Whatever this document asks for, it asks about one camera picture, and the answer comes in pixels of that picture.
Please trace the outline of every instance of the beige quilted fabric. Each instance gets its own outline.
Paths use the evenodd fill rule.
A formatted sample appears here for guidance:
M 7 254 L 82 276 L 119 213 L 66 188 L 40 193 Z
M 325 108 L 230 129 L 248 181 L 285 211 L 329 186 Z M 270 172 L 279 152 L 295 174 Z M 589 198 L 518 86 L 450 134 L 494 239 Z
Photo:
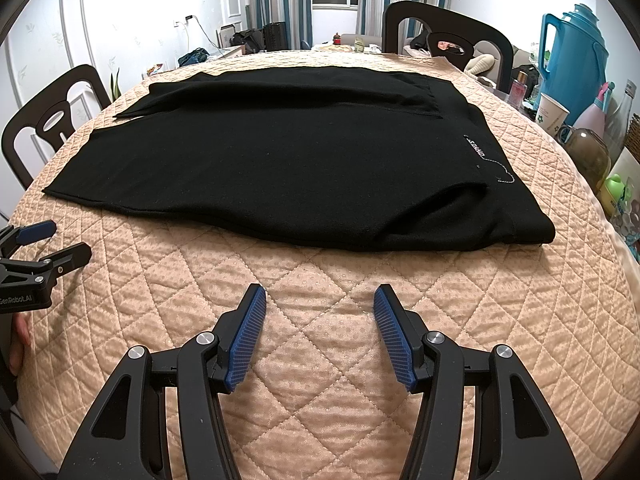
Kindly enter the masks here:
M 37 441 L 61 463 L 128 347 L 180 346 L 234 308 L 249 283 L 260 282 L 268 294 L 264 329 L 245 382 L 222 399 L 242 478 L 395 480 L 420 398 L 407 396 L 396 382 L 372 316 L 373 292 L 389 282 L 405 307 L 458 343 L 513 346 L 560 420 L 584 479 L 593 479 L 639 411 L 638 320 L 601 215 L 575 168 L 537 126 L 444 58 L 283 52 L 153 80 L 180 80 L 200 70 L 328 64 L 451 80 L 484 111 L 516 172 L 554 222 L 556 240 L 471 253 L 349 253 L 195 223 L 127 218 L 44 196 L 40 189 L 91 131 L 113 124 L 114 112 L 146 93 L 143 82 L 70 138 L 12 218 L 16 224 L 58 223 L 50 241 L 17 256 L 37 258 L 80 240 L 94 251 L 83 270 L 55 288 L 53 306 L 31 315 L 33 349 L 18 386 Z M 472 390 L 467 393 L 458 479 L 466 478 L 470 456 Z M 168 429 L 174 478 L 182 479 L 174 395 Z

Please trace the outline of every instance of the metal screw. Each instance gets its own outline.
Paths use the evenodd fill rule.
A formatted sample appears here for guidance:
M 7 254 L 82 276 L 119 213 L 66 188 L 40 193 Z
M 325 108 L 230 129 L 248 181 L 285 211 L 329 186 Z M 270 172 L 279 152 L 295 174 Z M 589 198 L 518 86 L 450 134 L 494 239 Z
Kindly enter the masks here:
M 495 349 L 495 353 L 497 353 L 500 357 L 508 359 L 513 355 L 513 350 L 511 350 L 511 348 L 509 348 L 507 345 L 498 345 L 498 348 Z
M 213 343 L 213 340 L 216 338 L 211 332 L 201 332 L 198 334 L 196 341 L 201 345 L 208 345 Z
M 143 346 L 133 346 L 129 349 L 129 352 L 127 352 L 127 354 L 132 359 L 138 359 L 145 354 L 145 348 Z
M 434 345 L 439 345 L 444 341 L 444 334 L 436 330 L 432 330 L 427 334 L 427 341 Z

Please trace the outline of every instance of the blue thermos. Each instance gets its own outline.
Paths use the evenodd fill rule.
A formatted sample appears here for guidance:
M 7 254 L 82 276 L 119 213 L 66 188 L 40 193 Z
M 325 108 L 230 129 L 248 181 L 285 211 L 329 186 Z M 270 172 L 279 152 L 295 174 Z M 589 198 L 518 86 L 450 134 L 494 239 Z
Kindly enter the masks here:
M 542 17 L 538 69 L 542 76 L 540 94 L 546 94 L 569 110 L 565 123 L 572 125 L 593 103 L 606 81 L 605 68 L 609 53 L 591 9 L 577 4 L 572 12 L 564 12 L 560 20 L 552 14 Z M 556 28 L 549 63 L 545 63 L 546 31 Z M 540 104 L 540 95 L 536 108 Z

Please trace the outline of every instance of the brown glass pitcher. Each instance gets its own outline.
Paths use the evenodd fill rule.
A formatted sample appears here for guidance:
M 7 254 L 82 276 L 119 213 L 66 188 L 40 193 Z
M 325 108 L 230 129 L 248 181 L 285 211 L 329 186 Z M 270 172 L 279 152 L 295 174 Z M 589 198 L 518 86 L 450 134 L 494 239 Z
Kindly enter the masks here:
M 597 194 L 611 169 L 609 150 L 604 142 L 593 130 L 572 128 L 566 124 L 558 130 L 556 141 L 569 154 L 594 194 Z

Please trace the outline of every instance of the white paper cup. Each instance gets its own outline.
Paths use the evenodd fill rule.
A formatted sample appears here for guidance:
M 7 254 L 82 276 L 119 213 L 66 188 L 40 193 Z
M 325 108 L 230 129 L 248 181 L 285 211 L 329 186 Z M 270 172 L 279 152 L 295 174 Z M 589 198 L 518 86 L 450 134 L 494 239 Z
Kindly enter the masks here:
M 569 110 L 563 107 L 558 101 L 546 94 L 540 96 L 540 106 L 536 114 L 536 123 L 550 136 L 555 136 L 567 115 L 569 115 Z

